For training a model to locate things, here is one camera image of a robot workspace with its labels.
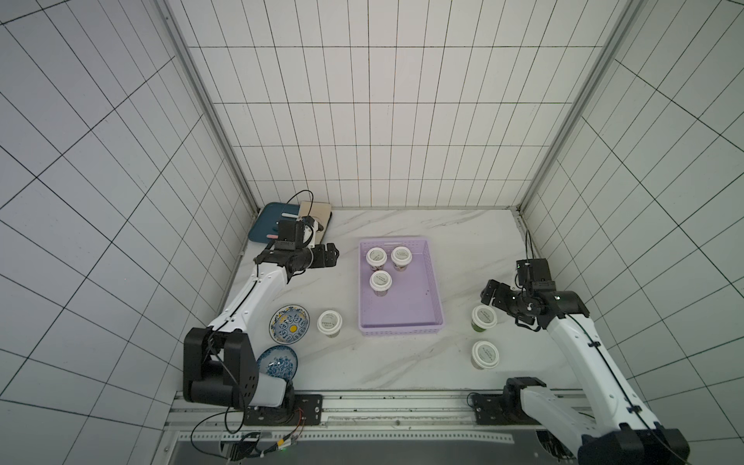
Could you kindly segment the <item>purple perforated plastic basket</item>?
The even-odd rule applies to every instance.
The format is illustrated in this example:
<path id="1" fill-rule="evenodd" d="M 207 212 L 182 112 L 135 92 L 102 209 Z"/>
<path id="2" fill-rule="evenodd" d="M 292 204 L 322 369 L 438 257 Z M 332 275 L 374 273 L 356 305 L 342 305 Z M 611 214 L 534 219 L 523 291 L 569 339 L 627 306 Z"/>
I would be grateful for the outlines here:
<path id="1" fill-rule="evenodd" d="M 379 247 L 388 255 L 397 247 L 406 247 L 412 263 L 403 271 L 387 259 L 383 271 L 391 275 L 391 286 L 385 296 L 378 296 L 370 284 L 372 266 L 366 260 L 369 250 Z M 365 336 L 438 333 L 445 317 L 429 241 L 423 236 L 383 236 L 364 238 L 358 246 L 360 259 L 360 293 L 358 294 L 358 327 Z"/>

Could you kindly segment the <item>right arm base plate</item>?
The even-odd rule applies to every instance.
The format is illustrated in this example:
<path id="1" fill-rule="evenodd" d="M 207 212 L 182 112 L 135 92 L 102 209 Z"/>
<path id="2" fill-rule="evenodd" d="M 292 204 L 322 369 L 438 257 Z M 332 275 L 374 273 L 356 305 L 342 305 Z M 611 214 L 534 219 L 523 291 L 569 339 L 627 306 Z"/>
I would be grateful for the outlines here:
<path id="1" fill-rule="evenodd" d="M 512 421 L 504 410 L 503 394 L 469 393 L 467 405 L 473 410 L 478 425 L 507 425 Z"/>

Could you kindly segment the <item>aluminium rail frame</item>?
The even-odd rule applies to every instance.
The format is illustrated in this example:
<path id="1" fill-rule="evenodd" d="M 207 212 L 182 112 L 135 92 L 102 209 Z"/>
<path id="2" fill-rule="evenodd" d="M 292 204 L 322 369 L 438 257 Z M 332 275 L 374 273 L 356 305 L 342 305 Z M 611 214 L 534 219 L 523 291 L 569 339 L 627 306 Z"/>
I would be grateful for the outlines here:
<path id="1" fill-rule="evenodd" d="M 324 397 L 315 426 L 246 426 L 245 414 L 178 397 L 155 464 L 575 464 L 536 422 L 478 425 L 469 393 L 301 391 Z"/>

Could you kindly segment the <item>dark teal tray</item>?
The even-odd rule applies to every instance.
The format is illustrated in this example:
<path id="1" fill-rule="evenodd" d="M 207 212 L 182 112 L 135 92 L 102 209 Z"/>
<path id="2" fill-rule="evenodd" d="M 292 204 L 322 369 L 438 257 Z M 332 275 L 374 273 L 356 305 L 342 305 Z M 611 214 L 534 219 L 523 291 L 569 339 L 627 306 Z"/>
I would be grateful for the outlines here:
<path id="1" fill-rule="evenodd" d="M 300 207 L 290 203 L 268 203 L 260 212 L 256 222 L 252 226 L 248 238 L 251 242 L 269 243 L 267 234 L 277 234 L 277 223 L 285 220 L 281 214 L 283 212 L 294 213 L 298 215 Z"/>

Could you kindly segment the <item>yellow blue patterned plate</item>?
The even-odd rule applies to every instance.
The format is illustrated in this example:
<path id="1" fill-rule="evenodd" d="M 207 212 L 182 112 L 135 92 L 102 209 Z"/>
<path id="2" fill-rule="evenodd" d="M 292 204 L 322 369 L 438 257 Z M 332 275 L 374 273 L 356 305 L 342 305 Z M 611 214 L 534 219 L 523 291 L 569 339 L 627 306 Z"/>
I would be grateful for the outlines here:
<path id="1" fill-rule="evenodd" d="M 278 309 L 269 321 L 269 336 L 280 345 L 293 345 L 302 340 L 310 328 L 310 315 L 299 305 Z"/>

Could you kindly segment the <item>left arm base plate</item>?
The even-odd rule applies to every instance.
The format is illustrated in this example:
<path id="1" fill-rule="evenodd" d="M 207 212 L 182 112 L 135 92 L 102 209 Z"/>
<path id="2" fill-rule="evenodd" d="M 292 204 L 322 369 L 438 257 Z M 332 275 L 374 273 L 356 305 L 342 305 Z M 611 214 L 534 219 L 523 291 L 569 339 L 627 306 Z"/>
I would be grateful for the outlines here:
<path id="1" fill-rule="evenodd" d="M 315 426 L 321 423 L 324 397 L 321 394 L 296 393 L 280 407 L 250 407 L 246 426 Z"/>

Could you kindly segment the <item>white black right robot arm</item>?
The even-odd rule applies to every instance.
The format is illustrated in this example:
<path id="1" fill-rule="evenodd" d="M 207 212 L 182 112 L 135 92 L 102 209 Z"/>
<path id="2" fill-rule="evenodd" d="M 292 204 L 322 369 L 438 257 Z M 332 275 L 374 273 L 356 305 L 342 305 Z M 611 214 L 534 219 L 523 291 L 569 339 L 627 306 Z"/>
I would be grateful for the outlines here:
<path id="1" fill-rule="evenodd" d="M 541 380 L 516 377 L 498 397 L 507 422 L 540 424 L 580 464 L 687 463 L 688 441 L 680 430 L 663 426 L 622 376 L 576 293 L 557 292 L 548 284 L 517 292 L 490 280 L 480 299 L 523 329 L 546 331 L 569 362 L 592 410 L 583 416 Z"/>

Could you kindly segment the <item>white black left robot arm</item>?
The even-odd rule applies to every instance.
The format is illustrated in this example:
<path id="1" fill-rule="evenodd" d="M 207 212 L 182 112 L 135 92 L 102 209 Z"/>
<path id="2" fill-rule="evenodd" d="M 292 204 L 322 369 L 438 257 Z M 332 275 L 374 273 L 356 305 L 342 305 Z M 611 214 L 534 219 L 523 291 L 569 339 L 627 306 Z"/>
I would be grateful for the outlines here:
<path id="1" fill-rule="evenodd" d="M 306 269 L 334 267 L 333 243 L 281 250 L 269 244 L 255 259 L 249 281 L 206 327 L 193 327 L 183 342 L 183 396 L 186 401 L 232 407 L 279 408 L 289 382 L 259 372 L 249 337 L 253 319 L 271 308 L 291 279 Z"/>

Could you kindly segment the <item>yogurt cup white lid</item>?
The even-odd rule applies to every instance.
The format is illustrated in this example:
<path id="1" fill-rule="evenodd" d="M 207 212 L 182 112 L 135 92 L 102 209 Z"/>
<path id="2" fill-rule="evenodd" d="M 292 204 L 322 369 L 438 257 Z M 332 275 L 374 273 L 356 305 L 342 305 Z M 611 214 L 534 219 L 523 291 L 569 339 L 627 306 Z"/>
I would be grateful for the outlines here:
<path id="1" fill-rule="evenodd" d="M 337 337 L 342 327 L 343 318 L 341 314 L 335 310 L 325 310 L 319 316 L 317 321 L 318 331 L 329 338 Z"/>
<path id="2" fill-rule="evenodd" d="M 385 296 L 392 284 L 393 277 L 384 270 L 374 271 L 369 279 L 369 286 L 376 296 Z"/>
<path id="3" fill-rule="evenodd" d="M 405 271 L 413 261 L 413 254 L 406 246 L 397 246 L 391 251 L 393 266 L 398 271 Z"/>
<path id="4" fill-rule="evenodd" d="M 488 305 L 478 305 L 471 313 L 471 327 L 476 332 L 484 332 L 498 325 L 498 314 Z"/>
<path id="5" fill-rule="evenodd" d="M 472 346 L 471 362 L 478 370 L 492 370 L 500 362 L 500 353 L 491 342 L 479 340 Z"/>
<path id="6" fill-rule="evenodd" d="M 382 270 L 388 261 L 387 252 L 381 247 L 372 247 L 366 253 L 366 263 L 373 271 Z"/>

